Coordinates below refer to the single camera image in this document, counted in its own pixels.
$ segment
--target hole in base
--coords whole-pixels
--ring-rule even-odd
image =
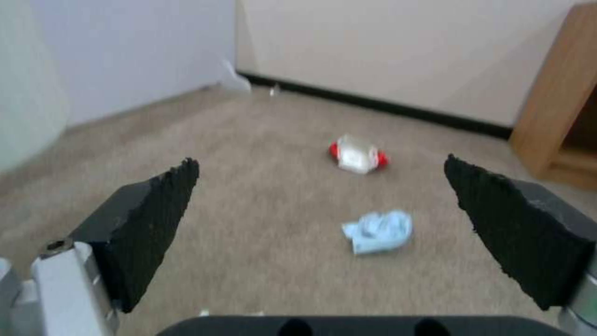
[[[278,336],[312,336],[313,330],[307,322],[299,319],[291,319],[286,322],[278,332]]]

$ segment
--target white wall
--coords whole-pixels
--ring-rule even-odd
[[[574,0],[239,0],[241,71],[514,125]]]
[[[0,174],[47,147],[68,115],[31,7],[23,0],[0,1]]]
[[[235,59],[234,0],[30,0],[80,124],[184,93]]]

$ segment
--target black baseboard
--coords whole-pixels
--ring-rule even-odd
[[[338,91],[312,87],[304,84],[292,83],[289,81],[278,80],[275,78],[262,77],[246,72],[239,72],[239,74],[246,77],[254,85],[264,85],[272,87],[277,84],[281,89],[286,91],[302,93],[308,96],[329,99],[340,103],[356,105],[363,108],[375,109],[391,114],[403,115],[405,117],[425,120],[430,123],[440,124],[459,130],[466,130],[470,132],[494,136],[500,139],[508,139],[510,138],[510,134],[512,134],[512,128],[510,127],[498,126],[490,123],[485,123],[483,121],[454,117],[452,115],[428,111],[412,106],[384,102],[383,100],[377,100],[363,96],[358,96],[355,94],[347,94]]]

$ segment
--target red cap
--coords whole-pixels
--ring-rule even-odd
[[[390,163],[390,159],[387,157],[386,153],[382,151],[377,151],[377,167],[383,167]]]
[[[338,143],[332,142],[330,145],[330,155],[332,155],[336,160],[338,160]]]

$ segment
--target crumpled tissue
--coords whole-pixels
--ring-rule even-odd
[[[343,224],[342,231],[352,240],[354,254],[373,253],[404,245],[413,233],[413,222],[409,214],[400,210],[371,212],[358,222]]]

